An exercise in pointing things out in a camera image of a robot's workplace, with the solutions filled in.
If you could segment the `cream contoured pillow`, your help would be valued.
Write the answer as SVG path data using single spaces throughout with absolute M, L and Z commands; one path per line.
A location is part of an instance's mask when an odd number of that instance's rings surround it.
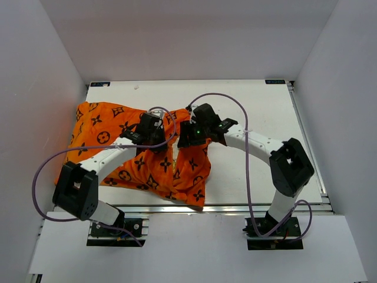
M 179 154 L 179 148 L 178 148 L 178 142 L 179 138 L 175 140 L 175 142 L 172 144 L 172 161 L 173 161 L 173 173 L 176 172 L 176 166 L 177 166 L 177 158 Z

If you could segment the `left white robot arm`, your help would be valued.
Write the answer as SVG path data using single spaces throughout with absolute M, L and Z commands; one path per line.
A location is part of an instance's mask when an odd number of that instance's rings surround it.
M 143 113 L 140 122 L 124 130 L 108 148 L 79 163 L 63 165 L 52 202 L 81 221 L 101 223 L 111 235 L 119 235 L 124 230 L 124 212 L 99 200 L 99 185 L 133 159 L 137 148 L 165 148 L 163 117 L 164 110 Z

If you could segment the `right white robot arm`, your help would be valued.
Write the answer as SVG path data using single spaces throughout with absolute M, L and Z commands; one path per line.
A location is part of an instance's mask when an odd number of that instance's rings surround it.
M 301 142 L 295 138 L 280 141 L 247 131 L 236 120 L 220 119 L 207 103 L 186 109 L 190 119 L 180 124 L 179 148 L 211 141 L 242 150 L 270 167 L 276 191 L 259 231 L 280 235 L 287 228 L 286 217 L 292 214 L 297 197 L 315 173 Z

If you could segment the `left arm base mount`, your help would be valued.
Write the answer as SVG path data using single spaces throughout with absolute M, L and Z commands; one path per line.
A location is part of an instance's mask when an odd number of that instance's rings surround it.
M 126 216 L 118 228 L 107 228 L 100 222 L 91 222 L 87 246 L 141 248 L 144 246 L 149 229 L 147 216 Z

